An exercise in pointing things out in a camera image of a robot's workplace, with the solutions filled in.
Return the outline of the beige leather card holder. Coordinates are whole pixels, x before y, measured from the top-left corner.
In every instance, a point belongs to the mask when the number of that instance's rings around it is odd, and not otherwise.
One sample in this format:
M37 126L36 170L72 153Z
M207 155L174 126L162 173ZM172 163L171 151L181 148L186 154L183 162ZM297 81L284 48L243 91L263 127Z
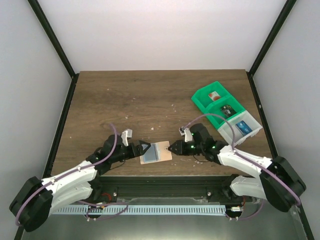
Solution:
M169 151L170 142L161 141L150 144L150 148L146 153L140 156L140 164L153 164L165 161L171 161L173 159L172 152Z

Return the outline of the black VIP card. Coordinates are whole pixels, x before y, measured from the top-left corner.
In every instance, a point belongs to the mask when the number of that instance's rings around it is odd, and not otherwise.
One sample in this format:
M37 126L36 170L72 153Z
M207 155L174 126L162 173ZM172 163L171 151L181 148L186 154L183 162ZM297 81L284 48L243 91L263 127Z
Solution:
M226 118L230 118L232 117L233 115L235 115L237 112L228 104L226 105L223 105L221 108L220 108L221 112L224 114L224 116Z

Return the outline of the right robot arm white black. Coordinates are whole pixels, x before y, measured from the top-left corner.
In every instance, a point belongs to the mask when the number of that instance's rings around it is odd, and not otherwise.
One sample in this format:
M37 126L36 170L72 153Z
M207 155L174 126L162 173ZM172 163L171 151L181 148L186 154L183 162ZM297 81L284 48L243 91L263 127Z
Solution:
M202 155L209 162L247 174L231 180L228 197L263 199L281 212L288 212L292 206L300 204L300 196L307 186L284 157L260 157L233 148L224 141L214 140L201 123L194 124L191 128L182 127L179 131L184 138L169 146L168 149L173 154Z

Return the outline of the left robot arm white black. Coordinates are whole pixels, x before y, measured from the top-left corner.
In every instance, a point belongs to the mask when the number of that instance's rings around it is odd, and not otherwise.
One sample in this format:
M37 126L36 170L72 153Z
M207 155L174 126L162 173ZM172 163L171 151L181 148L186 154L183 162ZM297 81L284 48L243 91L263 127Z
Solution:
M29 178L9 206L15 224L32 232L65 206L78 201L100 202L100 176L108 172L112 164L140 157L150 147L151 144L143 140L124 143L120 135L112 134L77 166L55 176Z

